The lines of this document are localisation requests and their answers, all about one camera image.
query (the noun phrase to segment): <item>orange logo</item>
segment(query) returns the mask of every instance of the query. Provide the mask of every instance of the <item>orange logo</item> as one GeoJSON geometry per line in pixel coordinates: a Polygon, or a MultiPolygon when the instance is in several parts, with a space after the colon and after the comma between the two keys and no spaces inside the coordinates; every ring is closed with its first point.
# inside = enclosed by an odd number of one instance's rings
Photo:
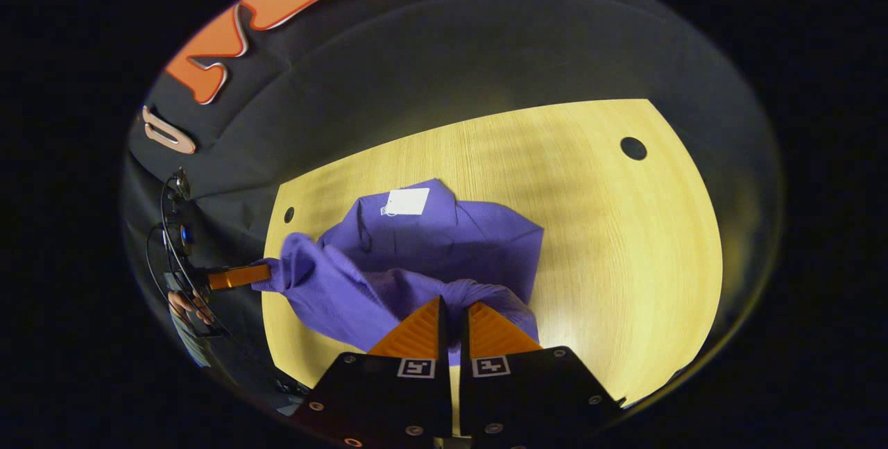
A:
{"type": "Polygon", "coordinates": [[[199,57],[240,57],[247,52],[247,38],[238,19],[238,7],[245,6],[253,13],[250,27],[268,31],[282,25],[318,0],[241,0],[222,12],[197,33],[167,65],[166,71],[194,93],[199,104],[209,104],[219,94],[228,78],[221,62],[209,66],[199,57]]]}

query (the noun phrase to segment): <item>wooden table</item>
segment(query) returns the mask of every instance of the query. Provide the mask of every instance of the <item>wooden table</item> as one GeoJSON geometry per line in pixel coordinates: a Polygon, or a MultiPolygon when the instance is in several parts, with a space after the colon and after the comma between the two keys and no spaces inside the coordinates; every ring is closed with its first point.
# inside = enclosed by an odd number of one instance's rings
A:
{"type": "MultiPolygon", "coordinates": [[[[719,304],[719,228],[694,162],[646,100],[480,117],[331,162],[280,186],[264,255],[280,256],[291,232],[320,237],[360,196],[432,178],[545,228],[530,302],[540,344],[570,347],[614,399],[644,398],[700,350],[719,304]],[[627,157],[625,137],[647,156],[627,157]]],[[[309,387],[359,351],[309,330],[282,295],[263,293],[262,306],[275,364],[309,387]]],[[[451,380],[456,412],[458,366],[451,380]]]]}

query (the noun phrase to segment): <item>white label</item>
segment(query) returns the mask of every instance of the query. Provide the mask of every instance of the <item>white label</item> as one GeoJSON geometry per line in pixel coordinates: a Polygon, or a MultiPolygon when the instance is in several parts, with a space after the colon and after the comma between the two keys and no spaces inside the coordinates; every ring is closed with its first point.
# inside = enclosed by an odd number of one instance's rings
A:
{"type": "Polygon", "coordinates": [[[429,188],[394,189],[389,192],[388,202],[381,209],[384,215],[421,215],[425,209],[425,200],[429,198],[429,188]]]}

